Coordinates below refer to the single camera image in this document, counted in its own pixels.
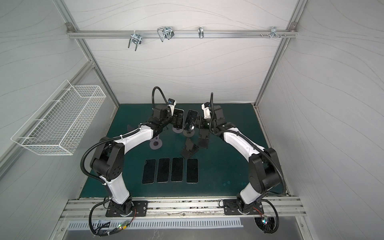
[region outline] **green mat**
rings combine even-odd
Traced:
[[[220,104],[225,119],[235,124],[239,130],[255,143],[267,147],[264,135],[258,123],[251,104]],[[177,108],[187,111],[193,109],[203,116],[200,104],[177,104]],[[115,137],[127,132],[127,125],[136,128],[152,114],[151,104],[122,104],[120,105],[108,137]],[[130,150],[125,155],[123,178],[127,189],[133,197],[181,197],[181,196],[226,196],[236,195],[248,184],[248,162],[231,145],[219,137],[210,134],[208,149],[199,149],[192,156],[199,160],[199,182],[188,184],[185,181],[186,160],[184,160],[184,176],[182,182],[166,182],[142,184],[144,161],[169,157],[180,157],[186,137],[164,129],[160,134],[163,146],[158,150],[149,147],[149,141]],[[199,134],[191,138],[197,144]],[[99,181],[90,179],[85,183],[80,197],[105,197],[107,193]]]

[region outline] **wire basket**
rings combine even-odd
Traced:
[[[69,86],[61,88],[64,83]],[[38,155],[73,155],[106,96],[97,85],[64,83],[55,91],[58,99],[48,99],[12,141]]]

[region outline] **black mounting plate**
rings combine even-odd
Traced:
[[[225,215],[260,215],[258,211],[252,208],[252,210],[248,214],[241,213],[236,205],[236,199],[224,199],[226,202],[231,203],[229,205],[226,205],[224,207],[224,214]],[[264,213],[264,210],[262,207],[261,202],[256,202],[253,205],[257,210],[259,210],[261,213]]]
[[[147,214],[148,201],[132,201],[133,207],[136,208],[136,217],[145,217]],[[132,211],[127,217],[133,217],[134,212]],[[106,217],[121,217],[120,214],[116,213],[116,208],[109,202]]]

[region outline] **smartphone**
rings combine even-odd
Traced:
[[[199,113],[195,110],[188,110],[187,117],[185,119],[184,130],[188,132],[192,132],[194,130],[198,114]]]
[[[170,158],[160,158],[157,168],[157,182],[168,182]]]
[[[199,161],[196,158],[187,159],[187,183],[199,182]]]
[[[147,159],[144,162],[144,171],[142,184],[151,184],[155,182],[156,159]]]
[[[171,182],[182,182],[184,171],[184,158],[174,157],[172,159],[172,168],[170,174]]]

